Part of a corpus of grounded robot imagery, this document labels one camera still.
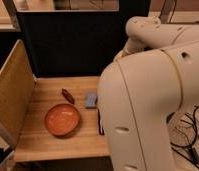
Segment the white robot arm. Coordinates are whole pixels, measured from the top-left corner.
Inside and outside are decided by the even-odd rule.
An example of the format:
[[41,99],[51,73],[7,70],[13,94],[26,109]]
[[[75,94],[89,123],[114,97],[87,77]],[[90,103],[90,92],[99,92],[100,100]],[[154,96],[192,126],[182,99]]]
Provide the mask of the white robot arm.
[[199,105],[199,24],[133,17],[121,57],[98,85],[115,171],[175,171],[166,118]]

